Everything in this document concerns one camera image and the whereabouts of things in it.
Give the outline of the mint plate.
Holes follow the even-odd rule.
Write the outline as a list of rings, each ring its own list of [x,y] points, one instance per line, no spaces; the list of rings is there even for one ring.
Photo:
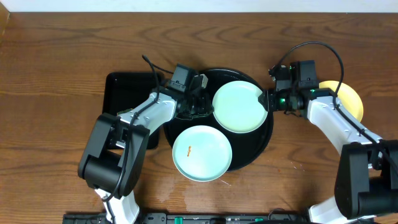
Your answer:
[[[221,177],[233,158],[228,138],[210,126],[193,126],[178,135],[172,146],[177,170],[190,180],[209,182]]]
[[[258,98],[262,91],[245,81],[233,81],[220,87],[212,101],[217,122],[233,133],[249,133],[259,128],[268,112]]]

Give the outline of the yellow plate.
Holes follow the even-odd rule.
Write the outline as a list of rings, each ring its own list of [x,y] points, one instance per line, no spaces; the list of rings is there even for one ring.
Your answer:
[[[335,91],[339,82],[328,80],[319,83],[319,88],[330,88]],[[348,112],[361,122],[364,114],[363,102],[357,92],[347,84],[342,83],[338,91],[338,98]]]

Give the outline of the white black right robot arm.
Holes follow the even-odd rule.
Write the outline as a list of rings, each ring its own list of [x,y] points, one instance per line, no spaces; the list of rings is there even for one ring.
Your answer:
[[[275,88],[258,100],[265,110],[299,111],[332,143],[340,155],[334,195],[308,209],[313,223],[354,223],[397,213],[397,141],[384,140],[363,126],[319,82],[312,61],[275,65],[269,70]]]

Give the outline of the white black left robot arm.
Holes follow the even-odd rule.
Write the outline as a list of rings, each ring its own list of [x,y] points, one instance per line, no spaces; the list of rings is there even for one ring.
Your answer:
[[[98,116],[78,165],[78,176],[101,197],[110,223],[134,223],[139,214],[133,189],[141,174],[150,135],[174,118],[213,112],[206,75],[174,75],[139,106],[117,116]]]

